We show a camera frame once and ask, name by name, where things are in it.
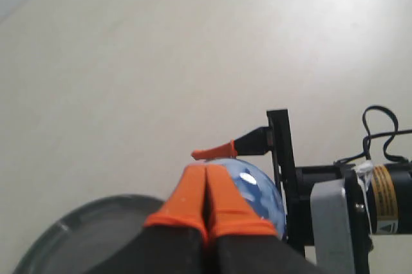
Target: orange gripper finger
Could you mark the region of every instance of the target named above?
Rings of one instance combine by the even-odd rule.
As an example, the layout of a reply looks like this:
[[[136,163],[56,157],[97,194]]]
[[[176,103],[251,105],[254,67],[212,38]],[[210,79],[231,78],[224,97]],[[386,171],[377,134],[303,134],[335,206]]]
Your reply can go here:
[[[234,140],[209,150],[195,150],[192,157],[195,160],[211,160],[213,158],[236,157],[238,152],[234,148]]]
[[[207,165],[206,177],[211,204],[209,240],[223,235],[277,235],[274,225],[261,219],[244,200],[224,166]]]
[[[156,213],[151,214],[144,226],[191,227],[198,229],[207,242],[207,231],[202,212],[205,198],[205,165],[189,165],[185,168],[178,186],[170,198]]]

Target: blue ball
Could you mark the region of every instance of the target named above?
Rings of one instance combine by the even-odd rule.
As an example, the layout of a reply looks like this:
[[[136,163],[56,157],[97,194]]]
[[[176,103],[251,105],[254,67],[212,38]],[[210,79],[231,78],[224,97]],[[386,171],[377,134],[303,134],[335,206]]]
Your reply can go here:
[[[282,238],[286,228],[285,209],[274,182],[262,170],[243,160],[222,158],[209,163],[226,167],[242,197],[257,215],[273,223]]]

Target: white floor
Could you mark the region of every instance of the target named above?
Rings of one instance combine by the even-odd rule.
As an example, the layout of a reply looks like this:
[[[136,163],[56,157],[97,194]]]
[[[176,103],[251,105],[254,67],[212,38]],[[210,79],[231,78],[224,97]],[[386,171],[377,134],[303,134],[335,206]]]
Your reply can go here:
[[[411,15],[412,0],[26,3],[0,24],[0,272],[87,201],[167,197],[191,150],[267,109],[289,108],[298,165],[359,152],[370,104],[412,127]],[[371,272],[409,273],[411,240],[378,239]]]

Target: black cable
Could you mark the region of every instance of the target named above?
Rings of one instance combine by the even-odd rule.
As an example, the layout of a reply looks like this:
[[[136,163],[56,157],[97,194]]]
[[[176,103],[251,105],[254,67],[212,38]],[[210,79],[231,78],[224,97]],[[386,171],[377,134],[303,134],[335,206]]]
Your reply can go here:
[[[368,111],[371,111],[371,110],[377,110],[377,111],[383,112],[384,114],[388,115],[389,118],[393,122],[394,130],[391,131],[391,132],[381,132],[381,133],[378,133],[378,134],[371,134],[368,123],[366,121],[366,113]],[[408,162],[408,159],[406,159],[403,156],[388,154],[388,146],[393,141],[393,139],[395,138],[396,135],[411,134],[412,133],[412,129],[403,130],[403,131],[400,131],[398,129],[398,127],[399,127],[398,119],[397,119],[396,115],[391,110],[389,110],[388,108],[383,107],[381,105],[371,105],[370,107],[366,108],[366,110],[364,111],[364,113],[362,115],[362,122],[363,122],[365,130],[368,134],[366,137],[363,138],[363,141],[362,141],[363,152],[358,154],[358,155],[354,155],[354,156],[347,157],[347,158],[342,158],[342,159],[336,161],[334,163],[335,165],[344,165],[344,164],[347,164],[347,163],[349,163],[353,160],[356,160],[356,159],[362,158],[362,157],[365,157],[367,160],[370,160],[371,159],[370,147],[371,147],[372,139],[381,138],[381,137],[385,137],[385,136],[390,136],[389,139],[385,141],[384,146],[383,146],[383,152],[384,152],[385,158],[389,161],[394,161],[394,162]]]

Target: warning label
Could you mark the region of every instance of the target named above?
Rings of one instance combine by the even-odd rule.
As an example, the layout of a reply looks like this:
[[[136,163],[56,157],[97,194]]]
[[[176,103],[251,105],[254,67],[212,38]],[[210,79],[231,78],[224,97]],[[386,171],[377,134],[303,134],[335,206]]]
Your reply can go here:
[[[376,166],[372,177],[377,214],[377,233],[396,233],[398,203],[391,176],[385,166]]]

